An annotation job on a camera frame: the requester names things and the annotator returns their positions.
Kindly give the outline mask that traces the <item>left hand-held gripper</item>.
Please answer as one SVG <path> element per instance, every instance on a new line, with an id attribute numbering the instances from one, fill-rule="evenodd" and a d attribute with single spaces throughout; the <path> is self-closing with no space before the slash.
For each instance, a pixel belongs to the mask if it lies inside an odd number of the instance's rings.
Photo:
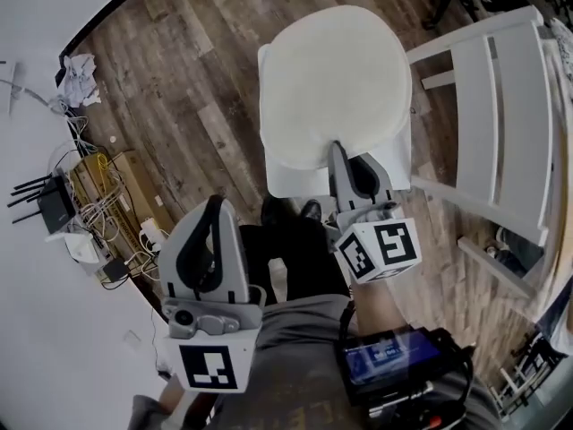
<path id="1" fill-rule="evenodd" d="M 195 392 L 243 393 L 266 292 L 248 288 L 231 202 L 215 194 L 182 217 L 162 245 L 158 267 L 164 291 L 179 297 L 165 299 L 162 310 L 169 329 L 165 349 L 182 386 Z M 210 302 L 196 301 L 202 294 Z"/>

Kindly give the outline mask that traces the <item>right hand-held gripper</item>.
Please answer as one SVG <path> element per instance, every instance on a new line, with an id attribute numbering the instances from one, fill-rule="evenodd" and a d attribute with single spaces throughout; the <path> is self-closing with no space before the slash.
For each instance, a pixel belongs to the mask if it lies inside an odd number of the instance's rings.
<path id="1" fill-rule="evenodd" d="M 349 159 L 339 141 L 329 148 L 329 185 L 337 200 L 341 237 L 335 242 L 340 267 L 355 283 L 396 277 L 422 261 L 415 220 L 391 199 L 389 175 L 370 154 Z M 370 209 L 358 212 L 373 205 Z"/>

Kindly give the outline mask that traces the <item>white round cushion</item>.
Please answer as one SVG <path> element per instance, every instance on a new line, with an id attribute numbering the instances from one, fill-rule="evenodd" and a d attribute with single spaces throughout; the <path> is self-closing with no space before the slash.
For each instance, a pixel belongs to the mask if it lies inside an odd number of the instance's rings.
<path id="1" fill-rule="evenodd" d="M 360 6 L 330 7 L 292 23 L 266 46 L 261 141 L 285 167 L 323 168 L 334 141 L 353 157 L 398 134 L 411 96 L 406 51 L 389 25 Z"/>

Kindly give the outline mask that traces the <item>white wooden chair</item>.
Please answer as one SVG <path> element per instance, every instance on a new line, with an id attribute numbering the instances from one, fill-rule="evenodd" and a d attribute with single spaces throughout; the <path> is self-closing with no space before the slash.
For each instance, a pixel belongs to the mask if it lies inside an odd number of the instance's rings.
<path id="1" fill-rule="evenodd" d="M 453 84 L 458 110 L 458 172 L 454 187 L 411 173 L 410 108 L 406 124 L 370 153 L 392 188 L 418 186 L 543 245 L 554 146 L 549 68 L 533 6 L 492 16 L 406 51 L 409 66 L 447 52 L 453 67 L 423 81 Z M 292 169 L 264 149 L 267 186 L 279 198 L 326 196 L 329 174 Z"/>

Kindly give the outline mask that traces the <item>person's right forearm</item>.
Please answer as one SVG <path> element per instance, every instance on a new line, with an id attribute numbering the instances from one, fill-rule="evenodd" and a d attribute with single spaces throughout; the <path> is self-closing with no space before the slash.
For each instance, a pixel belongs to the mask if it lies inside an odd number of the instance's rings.
<path id="1" fill-rule="evenodd" d="M 394 331 L 407 326 L 385 280 L 352 283 L 357 330 L 361 336 Z"/>

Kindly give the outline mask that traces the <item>person's left forearm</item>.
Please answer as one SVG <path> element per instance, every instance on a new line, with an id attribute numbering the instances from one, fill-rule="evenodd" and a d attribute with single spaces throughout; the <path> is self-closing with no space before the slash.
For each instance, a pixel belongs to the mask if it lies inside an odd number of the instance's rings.
<path id="1" fill-rule="evenodd" d="M 161 392 L 158 401 L 171 421 L 182 424 L 197 395 L 197 392 L 184 389 L 177 376 L 173 375 Z"/>

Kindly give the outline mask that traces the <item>person's black shoe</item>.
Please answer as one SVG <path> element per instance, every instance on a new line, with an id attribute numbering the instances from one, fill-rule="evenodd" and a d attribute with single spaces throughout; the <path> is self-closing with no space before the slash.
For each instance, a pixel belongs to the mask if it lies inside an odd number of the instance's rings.
<path id="1" fill-rule="evenodd" d="M 300 217 L 303 219 L 311 219 L 316 222 L 321 222 L 321 204 L 315 199 L 308 200 L 301 209 Z"/>
<path id="2" fill-rule="evenodd" d="M 285 222 L 289 218 L 288 205 L 279 198 L 267 195 L 261 206 L 262 226 L 273 226 Z"/>

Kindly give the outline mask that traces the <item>small black box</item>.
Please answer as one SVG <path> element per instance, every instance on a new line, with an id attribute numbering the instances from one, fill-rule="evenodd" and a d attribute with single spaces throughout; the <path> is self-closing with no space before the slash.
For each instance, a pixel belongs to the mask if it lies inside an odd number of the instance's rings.
<path id="1" fill-rule="evenodd" d="M 116 257 L 109 261 L 103 268 L 107 280 L 111 283 L 124 279 L 130 274 L 130 268 L 123 258 Z"/>

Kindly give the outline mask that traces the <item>person's black trousers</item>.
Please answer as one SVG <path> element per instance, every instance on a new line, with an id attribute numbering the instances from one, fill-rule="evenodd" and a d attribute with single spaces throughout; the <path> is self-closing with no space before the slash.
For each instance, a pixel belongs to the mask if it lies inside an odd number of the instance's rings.
<path id="1" fill-rule="evenodd" d="M 270 225 L 242 225 L 240 233 L 249 281 L 263 288 L 266 304 L 277 297 L 269 274 L 269 262 L 280 259 L 286 266 L 288 301 L 320 295 L 349 295 L 336 258 L 329 253 L 325 228 L 307 218 Z"/>

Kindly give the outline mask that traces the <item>brown cardboard box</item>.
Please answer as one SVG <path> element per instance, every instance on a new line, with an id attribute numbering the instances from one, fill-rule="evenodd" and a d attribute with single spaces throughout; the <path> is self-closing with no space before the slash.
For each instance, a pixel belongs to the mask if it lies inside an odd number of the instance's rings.
<path id="1" fill-rule="evenodd" d="M 111 285 L 102 268 L 116 257 L 130 268 L 128 277 L 158 280 L 158 253 L 144 245 L 141 223 L 153 218 L 167 234 L 175 223 L 159 196 L 141 158 L 127 150 L 109 158 L 105 153 L 90 154 L 68 173 L 71 194 L 77 209 L 73 227 L 91 233 L 101 264 L 95 273 Z"/>

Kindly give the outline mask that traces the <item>white flat router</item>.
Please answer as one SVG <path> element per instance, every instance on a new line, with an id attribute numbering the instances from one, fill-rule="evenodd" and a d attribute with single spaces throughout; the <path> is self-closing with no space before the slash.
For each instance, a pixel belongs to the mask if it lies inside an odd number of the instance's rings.
<path id="1" fill-rule="evenodd" d="M 98 253 L 92 242 L 93 235 L 91 233 L 70 233 L 61 232 L 56 233 L 45 238 L 45 242 L 54 242 L 56 240 L 63 240 L 69 255 L 76 262 L 83 262 L 86 264 L 96 264 L 99 262 Z"/>

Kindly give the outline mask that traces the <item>person's grey shirt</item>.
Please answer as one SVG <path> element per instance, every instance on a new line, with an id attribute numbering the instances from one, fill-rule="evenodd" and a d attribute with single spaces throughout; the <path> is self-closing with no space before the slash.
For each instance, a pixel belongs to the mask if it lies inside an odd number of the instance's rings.
<path id="1" fill-rule="evenodd" d="M 268 306 L 246 391 L 218 399 L 205 430 L 366 430 L 335 359 L 347 302 L 322 295 Z M 135 395 L 127 430 L 161 430 L 170 414 L 159 401 Z M 454 430 L 502 430 L 493 398 L 478 380 Z"/>

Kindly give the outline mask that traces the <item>black screen device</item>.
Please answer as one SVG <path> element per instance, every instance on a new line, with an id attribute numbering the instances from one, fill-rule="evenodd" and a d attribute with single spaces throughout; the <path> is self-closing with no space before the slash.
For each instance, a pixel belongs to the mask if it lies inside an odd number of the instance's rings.
<path id="1" fill-rule="evenodd" d="M 339 333 L 336 357 L 349 402 L 375 430 L 450 430 L 466 416 L 469 348 L 443 330 Z"/>

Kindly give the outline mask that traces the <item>crumpled white paper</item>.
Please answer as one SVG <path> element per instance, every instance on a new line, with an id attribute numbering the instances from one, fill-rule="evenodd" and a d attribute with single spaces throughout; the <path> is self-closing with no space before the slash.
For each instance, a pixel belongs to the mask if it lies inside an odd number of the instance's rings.
<path id="1" fill-rule="evenodd" d="M 92 54 L 64 57 L 64 78 L 58 86 L 58 93 L 68 107 L 87 107 L 101 102 L 94 78 L 96 68 Z"/>

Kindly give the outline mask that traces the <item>white printed paper sheet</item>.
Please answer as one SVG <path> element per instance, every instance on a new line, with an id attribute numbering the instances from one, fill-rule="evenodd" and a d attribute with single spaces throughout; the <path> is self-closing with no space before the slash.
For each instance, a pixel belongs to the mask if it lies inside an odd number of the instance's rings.
<path id="1" fill-rule="evenodd" d="M 12 62 L 7 80 L 10 82 L 10 99 L 8 103 L 8 116 L 12 115 L 16 102 L 20 99 L 22 90 L 23 70 L 20 62 Z"/>

